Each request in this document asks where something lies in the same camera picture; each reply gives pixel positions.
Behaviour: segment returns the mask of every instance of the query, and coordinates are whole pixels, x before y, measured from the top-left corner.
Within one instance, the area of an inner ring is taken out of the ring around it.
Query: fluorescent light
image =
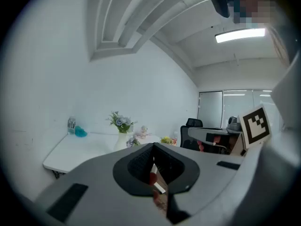
[[[244,96],[245,94],[225,94],[224,96]]]
[[[242,29],[242,30],[236,30],[236,31],[218,34],[215,36],[215,38],[218,43],[221,43],[229,40],[237,40],[237,39],[251,38],[251,37],[263,37],[264,34],[265,34],[264,28]]]
[[[246,89],[245,90],[224,90],[225,92],[228,92],[228,91],[246,91]]]

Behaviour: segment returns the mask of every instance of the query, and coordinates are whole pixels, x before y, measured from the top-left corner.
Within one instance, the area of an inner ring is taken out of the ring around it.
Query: office chair
[[[189,127],[203,127],[203,122],[198,119],[189,118],[186,126],[181,126],[181,144],[180,147],[187,148],[194,151],[199,151],[198,141],[188,135]],[[208,145],[204,144],[204,152],[215,154],[229,154],[228,149],[222,145]]]
[[[198,119],[188,118],[186,122],[186,126],[188,127],[203,127],[203,122]]]

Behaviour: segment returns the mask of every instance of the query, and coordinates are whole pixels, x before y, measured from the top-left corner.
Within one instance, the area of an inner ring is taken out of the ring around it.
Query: flower vase
[[[127,134],[120,133],[118,134],[118,140],[114,146],[114,151],[119,151],[127,147]]]

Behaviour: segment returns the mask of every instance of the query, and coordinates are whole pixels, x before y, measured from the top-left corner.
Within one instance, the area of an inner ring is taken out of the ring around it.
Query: desk
[[[112,153],[117,140],[118,135],[96,133],[89,133],[86,137],[66,135],[44,160],[43,166],[52,170],[55,177],[59,178],[59,174],[67,173],[91,158]],[[150,135],[138,140],[141,144],[146,144],[159,142],[160,138]]]

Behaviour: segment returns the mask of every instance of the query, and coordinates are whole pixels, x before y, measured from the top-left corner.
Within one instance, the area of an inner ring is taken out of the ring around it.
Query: white wall
[[[34,0],[3,48],[3,166],[29,199],[54,181],[42,163],[75,115],[89,131],[116,133],[104,119],[119,110],[162,137],[197,115],[197,87],[153,43],[136,55],[88,62],[87,0]]]
[[[1,131],[4,166],[16,190],[34,200],[54,176],[42,163],[66,135],[87,66],[86,0],[33,0],[3,49]]]
[[[277,58],[244,59],[197,68],[194,81],[199,91],[272,89],[284,73]]]
[[[133,40],[139,37],[136,33]],[[159,137],[175,131],[180,137],[180,127],[197,116],[197,87],[150,41],[137,54],[92,62],[82,81],[76,117],[88,131],[116,134],[117,129],[104,120],[111,111],[119,111],[138,121],[135,129],[146,125]]]

